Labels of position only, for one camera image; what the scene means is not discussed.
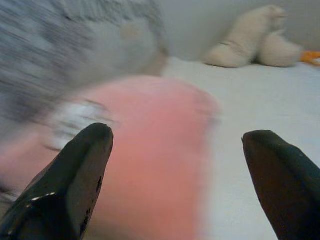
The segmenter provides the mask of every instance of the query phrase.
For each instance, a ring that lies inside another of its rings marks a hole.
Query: pink fabric
[[[118,122],[92,229],[102,237],[118,228],[138,239],[198,239],[205,168],[212,161],[207,139],[216,110],[212,98],[172,79],[140,76],[76,99],[103,104]],[[54,159],[57,153],[42,145],[47,130],[31,126],[2,149],[3,185],[23,190]]]

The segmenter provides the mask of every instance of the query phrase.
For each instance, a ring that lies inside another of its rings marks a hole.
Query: white fabric surface
[[[272,130],[320,166],[320,70],[303,63],[226,69],[172,58],[163,75],[211,93],[221,107],[201,240],[276,240],[241,139],[246,132]]]

